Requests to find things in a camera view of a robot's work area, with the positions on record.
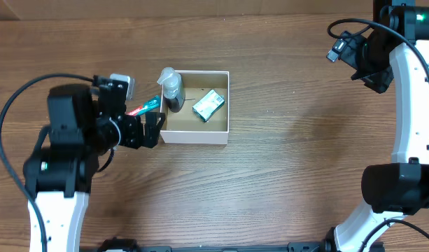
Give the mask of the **Colgate toothpaste tube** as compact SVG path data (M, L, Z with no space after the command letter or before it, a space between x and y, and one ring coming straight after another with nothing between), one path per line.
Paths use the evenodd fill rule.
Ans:
M152 99L145 102L143 105L127 113L129 116L142 116L143 114L152 111L161 106L161 98L155 95Z

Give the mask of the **green white soap box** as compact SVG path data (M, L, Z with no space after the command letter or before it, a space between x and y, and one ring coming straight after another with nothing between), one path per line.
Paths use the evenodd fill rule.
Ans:
M193 107L192 111L204 122L208 122L211 116L225 104L224 96L215 90L210 90Z

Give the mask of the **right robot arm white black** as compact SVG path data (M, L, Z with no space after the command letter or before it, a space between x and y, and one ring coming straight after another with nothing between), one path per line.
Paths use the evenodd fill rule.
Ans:
M362 202L311 251L382 251L379 237L429 208L429 7L413 1L375 1L372 20L335 37L331 62L377 93L395 86L396 126L391 160L368 166Z

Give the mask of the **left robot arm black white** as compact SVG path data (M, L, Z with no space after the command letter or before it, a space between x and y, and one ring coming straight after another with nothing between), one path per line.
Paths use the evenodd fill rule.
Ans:
M34 198L28 205L30 251L78 251L92 177L105 168L99 156L113 154L116 146L158 143L164 113L147 112L145 120L126 113L133 79L112 74L94 76L91 83L50 89L50 123L23 167L25 188Z

